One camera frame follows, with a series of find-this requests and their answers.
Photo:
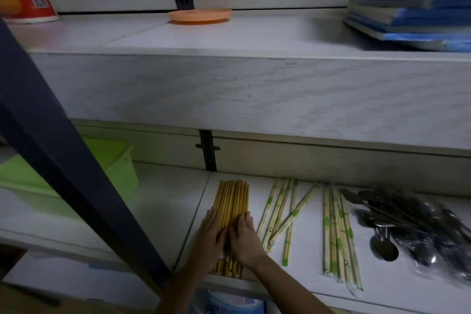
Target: person's left hand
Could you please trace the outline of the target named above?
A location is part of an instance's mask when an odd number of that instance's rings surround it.
[[[188,263],[190,267],[199,276],[209,273],[221,256],[227,237],[227,228],[223,229],[218,236],[221,223],[221,212],[212,207],[208,210],[206,217],[196,235],[196,241],[193,245]]]

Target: forearm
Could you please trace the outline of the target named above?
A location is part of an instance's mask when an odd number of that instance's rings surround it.
[[[266,256],[253,270],[282,314],[333,314],[292,276]]]
[[[195,270],[182,268],[162,296],[156,314],[186,314],[200,281],[201,275]]]

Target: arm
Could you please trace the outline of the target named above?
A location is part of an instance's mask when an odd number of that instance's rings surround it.
[[[216,208],[208,210],[196,236],[188,263],[174,276],[163,294],[156,314],[186,314],[202,278],[213,269],[226,242],[227,231],[218,236],[221,214]]]
[[[237,260],[250,269],[267,289],[283,314],[333,314],[333,311],[287,274],[265,253],[250,212],[237,221],[237,232],[229,230]]]

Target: hand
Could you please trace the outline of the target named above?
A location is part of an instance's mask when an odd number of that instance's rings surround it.
[[[250,212],[239,216],[237,233],[233,228],[230,228],[229,238],[232,251],[237,260],[252,272],[256,269],[258,263],[268,257],[255,232],[253,217],[250,216]]]
[[[190,257],[186,267],[191,268],[197,275],[203,277],[208,274],[218,262],[224,243],[227,238],[227,229],[223,229],[218,236],[221,223],[221,212],[212,207],[196,235]]]

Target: qr code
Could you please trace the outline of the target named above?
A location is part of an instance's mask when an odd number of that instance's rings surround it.
[[[32,0],[32,3],[37,9],[48,8],[48,2],[46,0]]]

